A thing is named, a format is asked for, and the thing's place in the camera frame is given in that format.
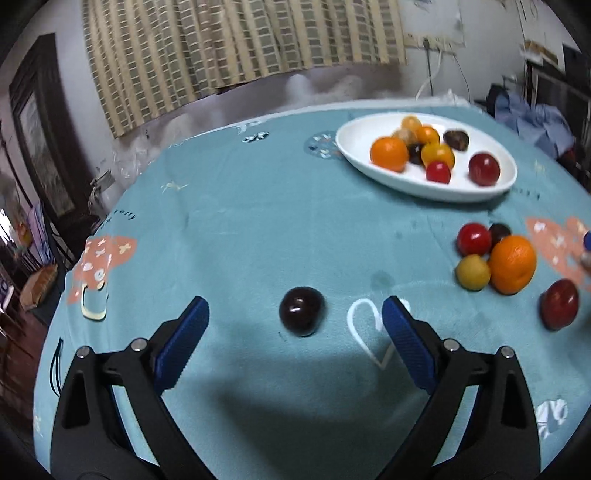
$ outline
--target checkered curtain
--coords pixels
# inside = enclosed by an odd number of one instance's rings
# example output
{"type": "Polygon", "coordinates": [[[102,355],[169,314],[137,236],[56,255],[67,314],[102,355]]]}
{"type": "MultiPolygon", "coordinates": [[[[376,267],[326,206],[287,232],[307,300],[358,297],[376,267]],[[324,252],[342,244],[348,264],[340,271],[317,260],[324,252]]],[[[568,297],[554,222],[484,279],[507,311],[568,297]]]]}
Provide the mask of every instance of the checkered curtain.
{"type": "Polygon", "coordinates": [[[113,135],[218,89],[343,63],[405,63],[398,0],[83,0],[113,135]]]}

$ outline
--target wall socket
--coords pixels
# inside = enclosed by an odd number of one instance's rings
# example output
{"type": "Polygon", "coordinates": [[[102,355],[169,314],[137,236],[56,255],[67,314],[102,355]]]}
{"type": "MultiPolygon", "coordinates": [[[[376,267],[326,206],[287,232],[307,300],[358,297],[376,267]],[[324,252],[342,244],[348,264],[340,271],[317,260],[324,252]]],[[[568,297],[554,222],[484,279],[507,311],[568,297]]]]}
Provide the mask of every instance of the wall socket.
{"type": "Polygon", "coordinates": [[[415,35],[412,33],[405,34],[404,46],[425,50],[425,39],[428,40],[429,48],[431,50],[443,50],[443,53],[450,53],[452,55],[456,53],[456,49],[458,47],[462,46],[448,37],[435,35],[415,35]]]}

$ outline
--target orange cartoon print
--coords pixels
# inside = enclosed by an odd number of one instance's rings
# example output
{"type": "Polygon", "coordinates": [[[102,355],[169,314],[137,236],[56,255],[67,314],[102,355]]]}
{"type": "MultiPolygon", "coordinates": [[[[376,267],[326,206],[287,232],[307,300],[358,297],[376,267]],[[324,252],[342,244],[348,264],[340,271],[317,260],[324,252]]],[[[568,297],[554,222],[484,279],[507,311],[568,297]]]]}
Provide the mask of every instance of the orange cartoon print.
{"type": "Polygon", "coordinates": [[[556,273],[591,292],[588,273],[580,263],[585,224],[575,217],[566,220],[566,227],[544,218],[528,218],[525,224],[536,250],[556,273]]]}
{"type": "Polygon", "coordinates": [[[82,258],[74,267],[74,280],[68,295],[68,304],[80,301],[84,317],[90,320],[103,320],[107,314],[106,305],[102,312],[91,312],[85,306],[84,293],[87,288],[102,290],[107,284],[110,270],[127,262],[134,255],[136,247],[137,241],[125,236],[105,235],[89,238],[82,258]]]}

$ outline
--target blue tablecloth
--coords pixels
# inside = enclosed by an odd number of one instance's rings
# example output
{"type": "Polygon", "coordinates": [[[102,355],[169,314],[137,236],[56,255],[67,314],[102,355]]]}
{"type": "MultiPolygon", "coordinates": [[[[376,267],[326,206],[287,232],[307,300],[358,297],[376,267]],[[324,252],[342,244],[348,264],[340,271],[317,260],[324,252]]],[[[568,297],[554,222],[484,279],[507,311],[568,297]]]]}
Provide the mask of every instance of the blue tablecloth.
{"type": "MultiPolygon", "coordinates": [[[[105,352],[149,338],[198,295],[209,302],[209,328],[163,399],[211,471],[220,480],[373,479],[427,401],[372,311],[398,295],[442,338],[474,351],[515,348],[547,465],[591,400],[590,296],[581,288],[576,322],[550,333],[537,302],[560,278],[552,261],[540,255],[534,279],[516,296],[492,288],[469,293],[454,279],[454,240],[474,221],[503,222],[532,239],[547,232],[546,220],[560,228],[576,219],[583,230],[591,225],[588,195],[541,151],[475,109],[407,110],[496,138],[517,161],[514,188],[493,202],[462,206],[373,182],[332,140],[345,122],[375,109],[279,116],[164,151],[68,274],[35,387],[39,461],[49,468],[58,402],[49,375],[58,339],[65,378],[79,346],[105,352]],[[268,136],[244,141],[260,132],[268,136]],[[312,286],[327,301],[327,317],[310,338],[293,337],[278,318],[283,295],[295,286],[312,286]],[[85,318],[80,296],[87,313],[106,306],[105,320],[85,318]]],[[[465,395],[440,460],[454,454],[474,394],[465,395]]],[[[122,389],[116,396],[135,451],[154,461],[122,389]]]]}

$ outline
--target white oval plate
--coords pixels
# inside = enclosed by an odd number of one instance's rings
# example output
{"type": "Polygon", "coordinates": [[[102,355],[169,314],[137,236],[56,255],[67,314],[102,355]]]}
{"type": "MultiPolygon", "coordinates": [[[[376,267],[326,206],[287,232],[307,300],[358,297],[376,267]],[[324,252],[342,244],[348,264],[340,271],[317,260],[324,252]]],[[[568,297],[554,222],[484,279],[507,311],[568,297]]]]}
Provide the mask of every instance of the white oval plate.
{"type": "Polygon", "coordinates": [[[352,120],[336,134],[336,144],[349,162],[361,173],[394,190],[441,202],[472,203],[489,200],[505,193],[517,180],[515,159],[499,142],[470,125],[442,116],[412,112],[379,113],[352,120]],[[464,130],[470,137],[467,152],[454,150],[456,165],[449,184],[427,181],[425,169],[408,163],[402,173],[396,173],[371,163],[369,150],[379,137],[392,135],[400,128],[402,119],[415,115],[424,125],[431,125],[443,141],[448,130],[464,130]],[[479,152],[493,155],[501,166],[501,176],[492,187],[479,187],[468,178],[468,162],[479,152]]]}

